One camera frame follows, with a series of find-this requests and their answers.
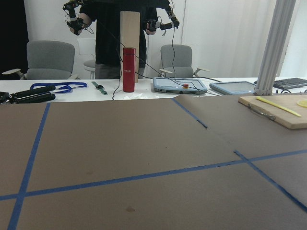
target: red thermos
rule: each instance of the red thermos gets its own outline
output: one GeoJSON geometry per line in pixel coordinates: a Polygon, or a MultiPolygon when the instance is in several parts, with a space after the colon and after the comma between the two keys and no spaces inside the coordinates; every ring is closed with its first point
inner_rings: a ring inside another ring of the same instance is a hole
{"type": "Polygon", "coordinates": [[[123,50],[123,91],[134,92],[135,48],[123,50]]]}

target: keyboard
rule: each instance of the keyboard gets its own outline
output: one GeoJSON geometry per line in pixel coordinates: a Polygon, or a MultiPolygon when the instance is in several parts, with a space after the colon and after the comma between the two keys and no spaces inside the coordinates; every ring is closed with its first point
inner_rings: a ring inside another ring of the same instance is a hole
{"type": "Polygon", "coordinates": [[[307,80],[305,79],[288,78],[288,79],[274,81],[273,87],[281,90],[288,90],[293,88],[299,88],[306,85],[307,85],[307,80]]]}

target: yellow knife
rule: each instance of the yellow knife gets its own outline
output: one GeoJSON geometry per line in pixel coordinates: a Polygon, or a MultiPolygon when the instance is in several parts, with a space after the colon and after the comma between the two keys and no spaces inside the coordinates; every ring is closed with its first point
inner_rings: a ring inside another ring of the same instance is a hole
{"type": "Polygon", "coordinates": [[[291,113],[291,114],[294,114],[294,115],[296,115],[296,116],[301,117],[301,115],[298,114],[297,112],[295,112],[295,111],[293,111],[293,110],[291,110],[291,109],[288,109],[288,108],[286,108],[286,107],[284,107],[284,106],[281,106],[281,105],[279,105],[279,104],[276,104],[276,103],[274,103],[274,102],[271,102],[271,101],[269,101],[268,99],[265,99],[265,98],[260,97],[260,96],[257,96],[256,99],[258,99],[259,101],[265,102],[265,103],[267,103],[267,104],[273,105],[273,106],[275,106],[275,107],[277,107],[277,108],[283,109],[283,110],[287,111],[288,113],[291,113]]]}

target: blue strap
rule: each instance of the blue strap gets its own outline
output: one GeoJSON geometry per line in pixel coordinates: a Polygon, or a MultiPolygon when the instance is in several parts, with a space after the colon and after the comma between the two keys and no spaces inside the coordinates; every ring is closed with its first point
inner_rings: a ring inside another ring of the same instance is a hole
{"type": "Polygon", "coordinates": [[[83,87],[87,87],[87,84],[85,82],[75,82],[75,81],[70,81],[70,82],[59,82],[59,83],[34,83],[33,85],[31,85],[30,89],[34,89],[34,87],[36,86],[49,86],[49,85],[54,85],[54,86],[61,86],[62,87],[59,88],[59,92],[54,92],[54,93],[67,93],[67,92],[71,92],[72,89],[75,88],[83,88],[83,87]]]}

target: wristwatch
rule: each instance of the wristwatch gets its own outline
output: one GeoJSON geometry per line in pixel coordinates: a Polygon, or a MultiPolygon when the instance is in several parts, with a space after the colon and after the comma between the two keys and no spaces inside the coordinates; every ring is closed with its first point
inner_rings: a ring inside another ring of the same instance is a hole
{"type": "Polygon", "coordinates": [[[103,95],[107,95],[107,92],[104,90],[102,85],[98,85],[95,81],[92,81],[92,83],[103,95]]]}

